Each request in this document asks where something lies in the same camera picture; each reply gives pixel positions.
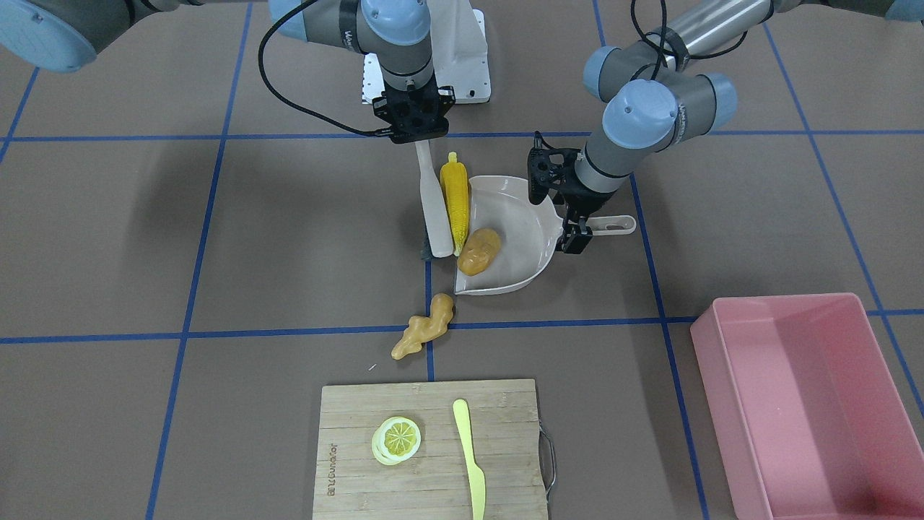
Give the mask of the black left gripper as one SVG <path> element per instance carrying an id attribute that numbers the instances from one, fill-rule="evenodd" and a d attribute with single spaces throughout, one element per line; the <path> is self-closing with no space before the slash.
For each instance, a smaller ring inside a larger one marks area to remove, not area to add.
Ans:
<path id="1" fill-rule="evenodd" d="M 578 182 L 575 165 L 580 158 L 578 148 L 558 148 L 545 142 L 540 131 L 533 133 L 533 146 L 528 153 L 528 200 L 541 204 L 554 191 L 552 204 L 564 205 L 562 231 L 557 239 L 557 251 L 564 254 L 583 253 L 593 238 L 590 218 L 577 211 Z"/>

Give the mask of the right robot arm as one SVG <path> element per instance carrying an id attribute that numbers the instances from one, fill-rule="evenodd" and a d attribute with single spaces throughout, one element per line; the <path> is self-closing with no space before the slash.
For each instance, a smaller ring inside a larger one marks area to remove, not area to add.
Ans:
<path id="1" fill-rule="evenodd" d="M 47 72 L 74 73 L 137 27 L 152 32 L 157 21 L 187 20 L 187 30 L 167 32 L 185 46 L 200 39 L 217 42 L 227 15 L 245 6 L 244 1 L 4 1 L 2 46 Z M 258 42 L 256 66 L 275 99 L 341 131 L 394 144 L 448 134 L 448 111 L 456 99 L 453 88 L 437 79 L 425 1 L 269 1 L 267 7 L 271 25 Z M 281 36 L 374 57 L 383 85 L 374 92 L 372 111 L 383 127 L 351 127 L 278 91 L 265 52 Z"/>

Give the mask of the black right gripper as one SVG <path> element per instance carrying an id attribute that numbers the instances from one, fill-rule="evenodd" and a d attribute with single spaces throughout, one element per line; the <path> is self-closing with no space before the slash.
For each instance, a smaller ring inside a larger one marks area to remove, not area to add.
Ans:
<path id="1" fill-rule="evenodd" d="M 448 135 L 448 111 L 455 105 L 451 85 L 439 86 L 430 80 L 419 88 L 401 91 L 389 84 L 383 94 L 372 100 L 376 118 L 387 126 L 376 129 L 375 137 L 387 137 L 393 144 L 411 144 Z"/>

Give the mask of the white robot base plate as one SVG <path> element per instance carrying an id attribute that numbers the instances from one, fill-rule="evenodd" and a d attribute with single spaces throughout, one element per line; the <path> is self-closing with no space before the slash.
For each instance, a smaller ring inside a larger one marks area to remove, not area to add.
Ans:
<path id="1" fill-rule="evenodd" d="M 492 94 L 483 13 L 468 1 L 361 1 L 357 26 L 367 51 L 361 99 L 387 86 L 433 80 L 452 87 L 458 103 L 485 103 Z"/>

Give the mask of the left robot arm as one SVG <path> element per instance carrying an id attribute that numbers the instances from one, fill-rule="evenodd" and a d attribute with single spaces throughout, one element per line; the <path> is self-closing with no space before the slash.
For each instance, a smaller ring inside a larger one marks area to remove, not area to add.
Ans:
<path id="1" fill-rule="evenodd" d="M 528 153 L 528 198 L 564 208 L 555 251 L 581 254 L 603 232 L 596 216 L 648 155 L 717 131 L 737 109 L 736 87 L 723 74 L 687 76 L 693 61 L 736 49 L 746 34 L 798 1 L 702 1 L 660 26 L 638 30 L 627 48 L 603 46 L 582 80 L 604 103 L 601 124 L 578 148 L 551 146 L 535 132 Z"/>

